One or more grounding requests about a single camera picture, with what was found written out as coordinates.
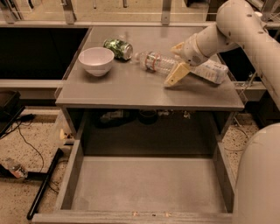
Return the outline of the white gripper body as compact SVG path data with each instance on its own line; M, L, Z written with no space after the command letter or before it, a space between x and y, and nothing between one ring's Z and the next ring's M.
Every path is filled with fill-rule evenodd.
M195 67L208 60L208 57L206 57L199 49L196 34L193 34L183 43L180 50L180 57L183 61Z

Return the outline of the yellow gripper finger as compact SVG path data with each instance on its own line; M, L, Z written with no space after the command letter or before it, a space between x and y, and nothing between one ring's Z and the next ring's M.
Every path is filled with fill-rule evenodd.
M185 62L177 63L167 75L164 85L172 87L191 72L191 66Z
M177 45L171 48L171 52L175 55L181 56L183 53L184 42L178 43Z

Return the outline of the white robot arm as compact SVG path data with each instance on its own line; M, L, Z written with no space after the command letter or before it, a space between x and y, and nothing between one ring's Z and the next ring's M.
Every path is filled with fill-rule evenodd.
M227 0L216 23L175 45L171 51L189 68L239 46L280 104L280 45L245 0ZM256 132L239 163L234 188L233 224L280 224L280 123Z

